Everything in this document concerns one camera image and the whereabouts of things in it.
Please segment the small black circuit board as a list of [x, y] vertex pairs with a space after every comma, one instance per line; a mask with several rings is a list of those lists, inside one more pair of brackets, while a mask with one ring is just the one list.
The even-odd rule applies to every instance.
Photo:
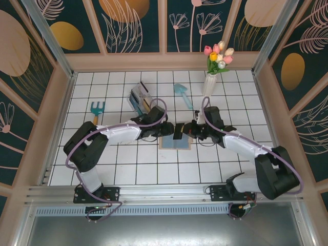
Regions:
[[108, 206], [97, 206], [97, 207], [86, 207], [85, 208], [85, 214], [88, 213], [104, 213]]

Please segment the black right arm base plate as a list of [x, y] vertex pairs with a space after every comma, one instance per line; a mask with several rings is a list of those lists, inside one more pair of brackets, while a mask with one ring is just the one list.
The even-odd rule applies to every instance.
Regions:
[[247, 199], [255, 200], [256, 194], [251, 192], [238, 192], [230, 185], [211, 185], [210, 197], [211, 201], [247, 201]]

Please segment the wall panel pink fern outlines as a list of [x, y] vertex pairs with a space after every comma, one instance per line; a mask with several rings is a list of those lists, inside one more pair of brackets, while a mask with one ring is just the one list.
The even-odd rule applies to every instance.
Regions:
[[293, 122], [316, 182], [328, 179], [328, 85]]

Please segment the clear acrylic card organizer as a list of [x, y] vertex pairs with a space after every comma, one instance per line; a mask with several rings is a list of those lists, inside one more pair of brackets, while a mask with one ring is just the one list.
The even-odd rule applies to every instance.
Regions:
[[[130, 103], [130, 101], [129, 101], [129, 96], [130, 96], [131, 93], [133, 93], [134, 95], [136, 95], [136, 96], [138, 97], [138, 99], [139, 99], [139, 105], [138, 105], [138, 109], [137, 109], [137, 110], [135, 110], [135, 109], [132, 107], [132, 105], [131, 105], [131, 103]], [[145, 109], [144, 109], [144, 107], [143, 107], [143, 105], [142, 105], [142, 100], [143, 100], [144, 98], [148, 98], [148, 99], [150, 100], [150, 103], [151, 103], [151, 101], [153, 100], [153, 98], [150, 96], [150, 94], [149, 94], [149, 93], [148, 93], [148, 94], [142, 94], [141, 91], [140, 91], [140, 89], [139, 89], [138, 83], [137, 83], [137, 84], [136, 84], [136, 85], [130, 90], [130, 94], [129, 94], [129, 96], [127, 97], [127, 101], [128, 101], [128, 103], [129, 103], [131, 109], [132, 109], [134, 112], [136, 112], [138, 115], [148, 114], [148, 113], [145, 111]]]

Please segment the blue card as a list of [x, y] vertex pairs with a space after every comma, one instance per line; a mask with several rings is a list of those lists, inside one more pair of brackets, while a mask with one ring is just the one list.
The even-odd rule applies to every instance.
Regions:
[[132, 105], [132, 107], [137, 110], [138, 109], [138, 105], [139, 105], [139, 99], [136, 95], [134, 95], [133, 93], [130, 94], [129, 96], [129, 101]]

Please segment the aluminium side rail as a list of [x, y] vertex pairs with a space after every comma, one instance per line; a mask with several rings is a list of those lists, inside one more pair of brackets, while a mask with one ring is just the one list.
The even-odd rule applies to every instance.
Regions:
[[273, 146], [282, 146], [289, 151], [290, 119], [277, 79], [272, 72], [262, 72], [256, 76], [255, 82]]
[[74, 90], [77, 73], [73, 73], [71, 77], [54, 76], [54, 82], [49, 86], [49, 91], [42, 106], [42, 113], [39, 118], [40, 140], [39, 152], [41, 167], [38, 175], [37, 184], [39, 186], [46, 185], [49, 178], [46, 177], [50, 173], [54, 160], [57, 156], [57, 148], [60, 144], [63, 127], [66, 120], [67, 110]]

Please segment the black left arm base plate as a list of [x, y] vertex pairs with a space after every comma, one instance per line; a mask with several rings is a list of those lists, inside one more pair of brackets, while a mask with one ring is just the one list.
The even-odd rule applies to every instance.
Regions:
[[[120, 194], [120, 187], [101, 186], [95, 192], [93, 192], [93, 195], [108, 201], [119, 201], [119, 194]], [[100, 201], [90, 196], [81, 185], [78, 185], [74, 189], [74, 197], [73, 197], [74, 204], [98, 203], [98, 202]]]

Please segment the light blue toy shovel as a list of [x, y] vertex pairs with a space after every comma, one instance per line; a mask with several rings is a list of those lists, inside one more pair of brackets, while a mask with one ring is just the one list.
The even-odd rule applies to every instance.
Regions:
[[188, 99], [188, 97], [186, 96], [186, 91], [187, 88], [181, 84], [174, 84], [174, 92], [177, 95], [181, 95], [184, 99], [184, 102], [186, 104], [186, 106], [188, 107], [188, 109], [192, 110], [193, 109], [193, 105], [191, 103], [191, 101]]

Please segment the wall panel single flower outline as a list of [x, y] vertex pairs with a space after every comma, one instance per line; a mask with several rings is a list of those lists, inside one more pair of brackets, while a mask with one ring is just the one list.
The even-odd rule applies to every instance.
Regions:
[[0, 185], [16, 185], [36, 120], [35, 110], [0, 78]]

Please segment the artificial tulip bouquet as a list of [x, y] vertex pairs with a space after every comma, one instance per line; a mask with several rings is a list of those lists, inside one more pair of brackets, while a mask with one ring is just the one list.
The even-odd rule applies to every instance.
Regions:
[[207, 73], [216, 75], [218, 73], [228, 72], [227, 66], [233, 61], [234, 48], [227, 48], [223, 51], [225, 42], [220, 41], [213, 47], [205, 46], [204, 54], [207, 56]]

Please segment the wall panel pink oval grasses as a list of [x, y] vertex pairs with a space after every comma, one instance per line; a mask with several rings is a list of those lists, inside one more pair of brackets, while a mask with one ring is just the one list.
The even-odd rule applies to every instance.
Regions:
[[241, 0], [228, 47], [260, 51], [284, 4], [285, 0]]

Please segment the wall panel flower outlines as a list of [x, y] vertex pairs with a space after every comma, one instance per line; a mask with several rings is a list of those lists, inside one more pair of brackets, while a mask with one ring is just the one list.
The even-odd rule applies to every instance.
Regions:
[[224, 33], [233, 0], [167, 0], [167, 52], [202, 52]]

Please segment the wall panel gold oval fern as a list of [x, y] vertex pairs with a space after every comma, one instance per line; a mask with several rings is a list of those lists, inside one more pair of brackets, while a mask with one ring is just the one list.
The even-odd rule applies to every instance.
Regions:
[[291, 110], [328, 72], [328, 0], [311, 0], [272, 68]]

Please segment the white ribbed vase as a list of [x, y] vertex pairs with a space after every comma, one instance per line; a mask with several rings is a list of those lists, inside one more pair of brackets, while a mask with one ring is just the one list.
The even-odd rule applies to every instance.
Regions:
[[203, 83], [202, 95], [210, 97], [214, 91], [217, 81], [217, 76], [212, 74], [207, 74], [205, 82]]

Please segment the grey metal sheet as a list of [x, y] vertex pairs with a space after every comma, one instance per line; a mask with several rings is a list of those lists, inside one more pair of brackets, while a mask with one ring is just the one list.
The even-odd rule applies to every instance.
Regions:
[[27, 246], [304, 246], [294, 222], [227, 215], [38, 217]]

